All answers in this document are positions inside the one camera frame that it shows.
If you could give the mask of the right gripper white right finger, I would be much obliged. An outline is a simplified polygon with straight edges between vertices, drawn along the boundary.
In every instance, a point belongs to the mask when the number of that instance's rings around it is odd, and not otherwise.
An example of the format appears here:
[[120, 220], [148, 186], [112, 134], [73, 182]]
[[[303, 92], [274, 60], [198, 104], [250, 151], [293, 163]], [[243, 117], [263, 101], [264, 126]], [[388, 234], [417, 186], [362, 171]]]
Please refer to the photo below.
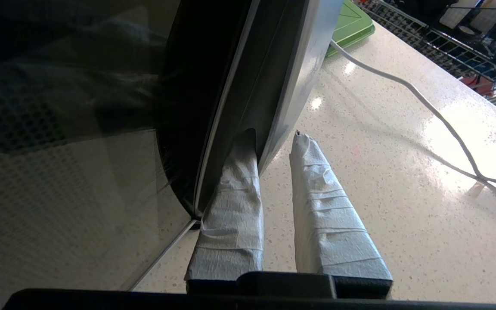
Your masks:
[[297, 272], [329, 276], [339, 298], [388, 298], [392, 274], [317, 141], [295, 132], [290, 165]]

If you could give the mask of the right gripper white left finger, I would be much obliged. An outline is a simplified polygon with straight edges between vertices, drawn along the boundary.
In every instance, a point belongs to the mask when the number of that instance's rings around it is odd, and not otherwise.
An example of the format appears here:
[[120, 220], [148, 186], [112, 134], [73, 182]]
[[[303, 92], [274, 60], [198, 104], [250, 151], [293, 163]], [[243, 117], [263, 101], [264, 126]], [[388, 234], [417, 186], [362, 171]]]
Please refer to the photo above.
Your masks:
[[261, 272], [264, 211], [255, 134], [236, 136], [186, 271], [187, 294], [230, 294], [238, 278]]

